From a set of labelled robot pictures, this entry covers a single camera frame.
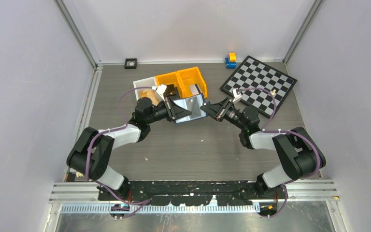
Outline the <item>blue leather card holder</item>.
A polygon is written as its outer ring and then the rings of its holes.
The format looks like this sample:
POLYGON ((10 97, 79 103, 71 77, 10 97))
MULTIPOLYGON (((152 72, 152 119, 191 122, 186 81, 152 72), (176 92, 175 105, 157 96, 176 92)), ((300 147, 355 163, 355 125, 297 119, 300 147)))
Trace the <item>blue leather card holder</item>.
POLYGON ((177 106, 188 110, 191 115, 177 118, 175 123, 184 123, 207 117, 208 114, 201 110, 201 107, 206 104, 203 94, 194 95, 188 98, 176 99, 173 101, 177 106))

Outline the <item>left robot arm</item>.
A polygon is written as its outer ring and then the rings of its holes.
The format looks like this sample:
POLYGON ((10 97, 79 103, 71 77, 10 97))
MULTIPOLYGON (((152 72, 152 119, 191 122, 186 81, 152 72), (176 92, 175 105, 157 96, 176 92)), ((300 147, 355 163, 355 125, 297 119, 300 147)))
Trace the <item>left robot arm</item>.
POLYGON ((125 184, 128 179, 109 166, 112 150, 144 140, 151 130, 151 123, 163 119, 172 122, 191 114, 171 99, 153 105, 149 98, 140 98, 126 125, 102 131, 85 128, 71 149, 66 164, 87 179, 107 186, 112 196, 123 200, 129 193, 125 184))

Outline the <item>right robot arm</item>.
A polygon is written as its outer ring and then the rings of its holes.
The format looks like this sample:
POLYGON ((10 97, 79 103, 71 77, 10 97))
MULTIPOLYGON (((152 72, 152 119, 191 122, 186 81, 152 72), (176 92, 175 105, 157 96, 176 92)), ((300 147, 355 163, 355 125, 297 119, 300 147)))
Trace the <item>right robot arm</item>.
POLYGON ((282 184, 316 174, 326 162, 304 128, 289 131, 260 129, 255 107, 247 106, 239 111, 232 100, 226 98, 215 104, 204 104, 201 110, 218 122, 226 120, 241 129, 239 138, 243 147, 276 152, 280 164, 260 174, 255 182, 257 194, 262 198, 269 198, 282 184))

